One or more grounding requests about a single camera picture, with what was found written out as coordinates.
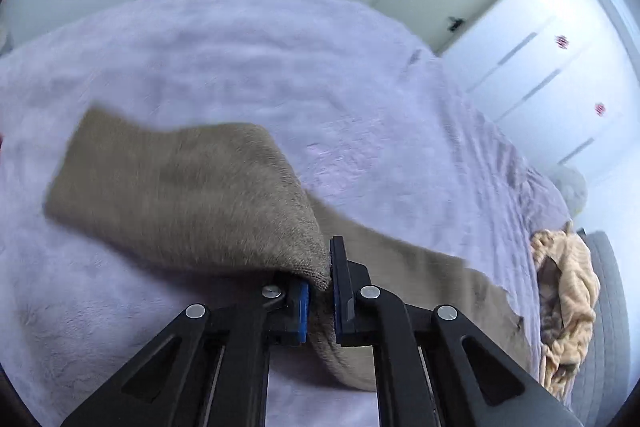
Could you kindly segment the olive brown fuzzy sweater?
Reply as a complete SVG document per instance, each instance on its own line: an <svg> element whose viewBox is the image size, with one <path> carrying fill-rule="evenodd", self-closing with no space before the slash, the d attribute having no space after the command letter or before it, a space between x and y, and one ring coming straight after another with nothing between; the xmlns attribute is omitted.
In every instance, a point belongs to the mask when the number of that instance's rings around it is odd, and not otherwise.
<svg viewBox="0 0 640 427"><path fill-rule="evenodd" d="M48 218L147 262L198 273L281 272L311 285L309 340L342 384L375 386L372 352L335 339L329 241L409 305L449 303L523 369L524 320L464 260L349 220L303 189L268 131L214 124L153 131L93 107L68 144L43 206Z"/></svg>

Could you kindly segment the cream striped fleece blanket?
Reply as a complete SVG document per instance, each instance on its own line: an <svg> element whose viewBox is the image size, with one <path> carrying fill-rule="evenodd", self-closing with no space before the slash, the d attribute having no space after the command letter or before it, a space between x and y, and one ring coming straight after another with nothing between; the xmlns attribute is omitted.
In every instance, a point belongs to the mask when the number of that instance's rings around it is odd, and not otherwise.
<svg viewBox="0 0 640 427"><path fill-rule="evenodd" d="M530 240L537 274L541 362L539 382L564 401L587 358L601 284L585 241L568 221Z"/></svg>

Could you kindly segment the lavender plush bed blanket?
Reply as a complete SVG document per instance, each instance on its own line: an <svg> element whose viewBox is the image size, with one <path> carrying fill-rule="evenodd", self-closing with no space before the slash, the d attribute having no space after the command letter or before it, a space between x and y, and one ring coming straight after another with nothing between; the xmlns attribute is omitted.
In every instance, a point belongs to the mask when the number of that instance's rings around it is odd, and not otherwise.
<svg viewBox="0 0 640 427"><path fill-rule="evenodd" d="M400 23L345 0L136 0L1 61L1 363L56 426L189 303L233 284L148 268L44 217L87 110L156 129L266 128L355 254L369 227L464 259L508 295L540 359L529 239L554 185Z"/></svg>

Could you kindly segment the white round plush pillow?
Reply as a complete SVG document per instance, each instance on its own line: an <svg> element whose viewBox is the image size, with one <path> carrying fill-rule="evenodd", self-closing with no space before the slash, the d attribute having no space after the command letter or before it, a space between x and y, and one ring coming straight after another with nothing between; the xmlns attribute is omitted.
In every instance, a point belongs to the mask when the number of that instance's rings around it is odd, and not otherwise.
<svg viewBox="0 0 640 427"><path fill-rule="evenodd" d="M587 204L588 187L585 177L573 167L559 165L549 173L549 179L562 195L570 217L577 217Z"/></svg>

